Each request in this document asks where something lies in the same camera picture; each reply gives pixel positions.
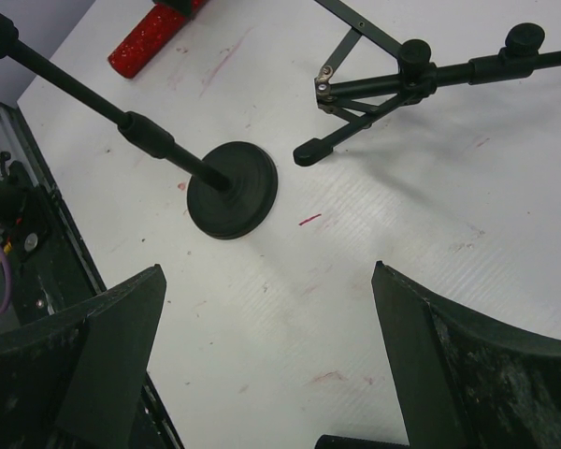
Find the round-base mic stand with clip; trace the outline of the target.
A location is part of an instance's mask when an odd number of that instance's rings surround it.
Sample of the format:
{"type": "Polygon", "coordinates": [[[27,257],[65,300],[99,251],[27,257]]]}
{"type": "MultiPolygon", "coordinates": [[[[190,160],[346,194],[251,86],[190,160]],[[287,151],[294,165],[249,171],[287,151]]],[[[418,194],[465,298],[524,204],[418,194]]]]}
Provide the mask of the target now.
{"type": "Polygon", "coordinates": [[[151,119],[119,109],[24,44],[14,22],[0,13],[0,59],[5,57],[114,123],[129,143],[146,154],[188,172],[187,211],[208,236],[222,240],[243,237],[270,213],[278,192],[278,171],[259,146],[231,141],[198,158],[151,119]]]}

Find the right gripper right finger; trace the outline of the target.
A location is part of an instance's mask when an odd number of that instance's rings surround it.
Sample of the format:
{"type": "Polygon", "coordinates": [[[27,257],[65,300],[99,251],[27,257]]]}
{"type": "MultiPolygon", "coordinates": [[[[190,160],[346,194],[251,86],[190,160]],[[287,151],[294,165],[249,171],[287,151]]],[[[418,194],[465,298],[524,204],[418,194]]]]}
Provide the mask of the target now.
{"type": "Polygon", "coordinates": [[[561,340],[376,264],[372,289],[413,448],[561,448],[561,340]]]}

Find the red glitter microphone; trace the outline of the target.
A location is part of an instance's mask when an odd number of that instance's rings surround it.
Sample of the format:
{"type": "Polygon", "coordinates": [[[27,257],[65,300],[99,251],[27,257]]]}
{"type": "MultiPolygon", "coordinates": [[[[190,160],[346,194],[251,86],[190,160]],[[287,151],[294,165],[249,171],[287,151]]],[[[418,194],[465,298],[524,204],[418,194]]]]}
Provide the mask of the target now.
{"type": "Polygon", "coordinates": [[[204,0],[153,1],[154,7],[110,54],[110,66],[133,79],[207,3],[204,0]]]}

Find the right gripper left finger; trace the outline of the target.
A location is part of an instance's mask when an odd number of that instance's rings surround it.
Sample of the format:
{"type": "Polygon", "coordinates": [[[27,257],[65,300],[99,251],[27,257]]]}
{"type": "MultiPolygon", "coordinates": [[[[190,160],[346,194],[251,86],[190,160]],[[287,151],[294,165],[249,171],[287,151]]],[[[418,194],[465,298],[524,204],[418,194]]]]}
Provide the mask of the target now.
{"type": "Polygon", "coordinates": [[[0,448],[125,448],[165,301],[160,266],[0,334],[0,448]]]}

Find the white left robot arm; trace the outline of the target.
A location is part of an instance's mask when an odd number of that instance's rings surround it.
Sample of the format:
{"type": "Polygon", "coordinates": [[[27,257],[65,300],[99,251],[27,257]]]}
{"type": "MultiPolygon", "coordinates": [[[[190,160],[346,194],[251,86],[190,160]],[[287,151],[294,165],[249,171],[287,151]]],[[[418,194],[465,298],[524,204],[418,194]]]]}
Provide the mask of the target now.
{"type": "Polygon", "coordinates": [[[20,263],[30,262],[52,234],[46,189],[34,185],[20,161],[0,152],[0,241],[20,263]]]}

